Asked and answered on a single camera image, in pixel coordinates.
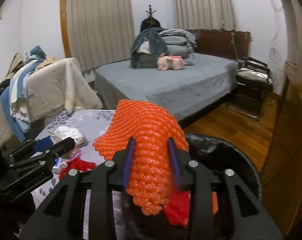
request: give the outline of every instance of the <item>pink stuffed pig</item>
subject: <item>pink stuffed pig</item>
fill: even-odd
[[[181,70],[185,69],[185,62],[183,59],[180,58],[172,58],[169,56],[162,56],[159,57],[158,61],[158,70],[168,70],[168,69],[173,69],[173,70]]]
[[[165,54],[164,54],[164,53],[161,53],[160,56],[159,56],[159,58],[160,58],[160,57],[164,57],[164,56],[165,56]],[[181,56],[169,56],[169,57],[171,57],[171,58],[179,58],[179,59],[182,59]]]

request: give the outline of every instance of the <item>wooden wardrobe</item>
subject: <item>wooden wardrobe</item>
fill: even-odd
[[[285,64],[285,87],[261,172],[263,205],[283,236],[302,225],[302,7],[297,0],[291,2],[298,30],[297,62]],[[291,238],[289,234],[285,239],[302,238],[297,235]]]

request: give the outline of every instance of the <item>beige curtain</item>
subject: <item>beige curtain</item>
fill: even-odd
[[[231,0],[174,0],[179,29],[235,29]]]
[[[83,72],[131,57],[131,0],[66,0],[66,14],[71,54]]]

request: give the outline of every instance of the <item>wooden floor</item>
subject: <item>wooden floor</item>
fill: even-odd
[[[184,132],[216,136],[231,142],[244,151],[261,171],[270,146],[276,112],[277,103],[271,98],[264,101],[259,121],[230,111],[224,103],[184,128]]]

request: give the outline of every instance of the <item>black stool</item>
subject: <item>black stool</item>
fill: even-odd
[[[240,85],[227,103],[228,109],[259,120],[265,91],[273,91],[271,71],[267,64],[254,58],[238,60],[239,69],[235,77]]]

